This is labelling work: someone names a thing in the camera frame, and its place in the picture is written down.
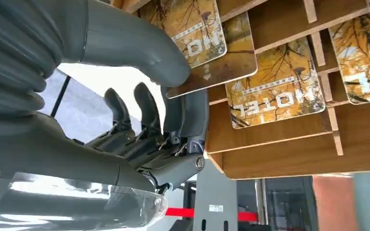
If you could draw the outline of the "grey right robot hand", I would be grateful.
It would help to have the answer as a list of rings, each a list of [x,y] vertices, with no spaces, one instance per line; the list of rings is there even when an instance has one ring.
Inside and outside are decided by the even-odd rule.
[[[43,114],[40,93],[62,63],[129,66],[161,90],[183,84],[191,68],[173,40],[155,25],[99,0],[0,0],[0,173],[101,183],[163,194],[204,168],[206,91],[166,100],[161,129],[143,83],[134,95],[143,137],[130,138],[124,102],[105,94],[112,128],[82,144]]]

